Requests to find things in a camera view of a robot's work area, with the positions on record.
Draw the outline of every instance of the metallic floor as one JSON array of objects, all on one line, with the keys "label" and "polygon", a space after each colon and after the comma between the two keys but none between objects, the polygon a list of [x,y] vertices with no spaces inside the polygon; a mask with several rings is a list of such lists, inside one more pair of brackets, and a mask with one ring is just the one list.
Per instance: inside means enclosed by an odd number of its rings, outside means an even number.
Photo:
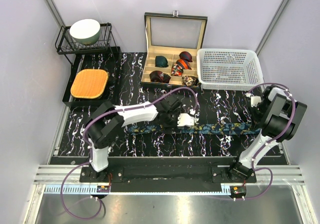
[{"label": "metallic floor", "polygon": [[[248,197],[259,194],[258,186],[248,186]],[[65,195],[67,207],[84,195]],[[37,224],[302,224],[290,186],[272,186],[261,198],[248,201],[214,200],[209,196],[109,195],[103,199],[105,211],[90,221],[74,219],[63,212],[58,194],[45,194]],[[87,199],[70,208],[89,217],[99,204]]]}]

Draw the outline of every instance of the gray wall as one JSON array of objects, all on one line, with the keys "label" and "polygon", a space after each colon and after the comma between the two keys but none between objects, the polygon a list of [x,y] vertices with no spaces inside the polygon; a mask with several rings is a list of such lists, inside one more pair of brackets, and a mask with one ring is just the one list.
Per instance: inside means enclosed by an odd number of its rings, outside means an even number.
[{"label": "gray wall", "polygon": [[22,223],[39,164],[49,156],[70,64],[43,0],[0,0],[0,219]]},{"label": "gray wall", "polygon": [[147,51],[144,13],[207,16],[204,48],[255,50],[281,0],[54,0],[66,25],[110,22],[125,52]]},{"label": "gray wall", "polygon": [[290,160],[299,164],[320,220],[320,0],[292,0],[259,57],[266,81],[286,84],[308,105],[292,140]]}]

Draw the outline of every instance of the bowl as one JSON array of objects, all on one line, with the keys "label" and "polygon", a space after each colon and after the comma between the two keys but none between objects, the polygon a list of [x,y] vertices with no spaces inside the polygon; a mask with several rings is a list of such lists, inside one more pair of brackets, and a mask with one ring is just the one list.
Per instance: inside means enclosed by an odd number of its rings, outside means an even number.
[{"label": "bowl", "polygon": [[100,24],[93,19],[83,19],[74,23],[70,28],[72,38],[83,45],[93,45],[100,37]]}]

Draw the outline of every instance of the wooden display box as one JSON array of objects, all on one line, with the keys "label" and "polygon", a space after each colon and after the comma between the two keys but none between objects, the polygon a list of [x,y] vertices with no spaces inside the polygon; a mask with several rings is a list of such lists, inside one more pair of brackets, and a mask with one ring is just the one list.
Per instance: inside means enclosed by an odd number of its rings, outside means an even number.
[{"label": "wooden display box", "polygon": [[[171,68],[180,59],[183,51],[192,55],[191,70],[184,69],[182,76],[198,77],[197,51],[202,47],[208,18],[206,16],[190,16],[149,13],[144,14],[147,42],[147,58],[145,61],[141,86],[148,88],[172,89],[184,86],[181,76],[172,76]],[[168,67],[156,67],[156,56],[164,56]],[[150,73],[161,71],[168,74],[169,83],[151,82]]]}]

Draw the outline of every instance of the plastic basket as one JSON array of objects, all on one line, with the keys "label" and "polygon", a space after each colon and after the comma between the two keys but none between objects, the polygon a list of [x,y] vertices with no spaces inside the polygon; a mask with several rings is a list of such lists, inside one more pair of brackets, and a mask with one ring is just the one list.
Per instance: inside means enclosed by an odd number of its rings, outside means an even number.
[{"label": "plastic basket", "polygon": [[259,59],[252,50],[199,49],[196,60],[203,89],[248,91],[264,82]]}]

